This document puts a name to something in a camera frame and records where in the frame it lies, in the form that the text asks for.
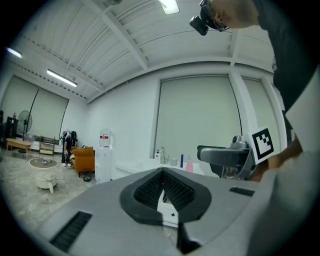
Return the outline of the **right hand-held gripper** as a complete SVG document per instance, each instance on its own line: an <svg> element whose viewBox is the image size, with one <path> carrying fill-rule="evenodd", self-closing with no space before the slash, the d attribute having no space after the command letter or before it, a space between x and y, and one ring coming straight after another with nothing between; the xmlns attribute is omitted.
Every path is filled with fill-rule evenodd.
<svg viewBox="0 0 320 256"><path fill-rule="evenodd" d="M274 152L273 141L267 127L248 134L248 141L237 135L229 147L197 147L197 158L210 164L211 171L223 179L248 180L257 165Z"/></svg>

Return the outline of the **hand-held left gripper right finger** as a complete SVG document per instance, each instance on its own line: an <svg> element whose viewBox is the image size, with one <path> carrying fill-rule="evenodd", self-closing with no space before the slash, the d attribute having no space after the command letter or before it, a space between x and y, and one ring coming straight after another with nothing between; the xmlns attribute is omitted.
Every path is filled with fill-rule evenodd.
<svg viewBox="0 0 320 256"><path fill-rule="evenodd" d="M189 253L246 253L251 234L251 221L258 211L252 196L231 191L233 187L256 192L255 182L221 179L184 170L175 173L206 187L210 205L198 220L184 223L184 240L192 247Z"/></svg>

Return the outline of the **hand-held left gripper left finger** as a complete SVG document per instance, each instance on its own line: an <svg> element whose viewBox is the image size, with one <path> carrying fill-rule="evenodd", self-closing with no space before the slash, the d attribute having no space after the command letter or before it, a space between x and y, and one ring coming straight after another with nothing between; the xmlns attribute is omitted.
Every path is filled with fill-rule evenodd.
<svg viewBox="0 0 320 256"><path fill-rule="evenodd" d="M88 188L55 211L37 232L48 242L78 213L90 215L67 253L71 256L176 256L178 250L165 237L162 226L132 219L120 205L121 191L150 174L138 172Z"/></svg>

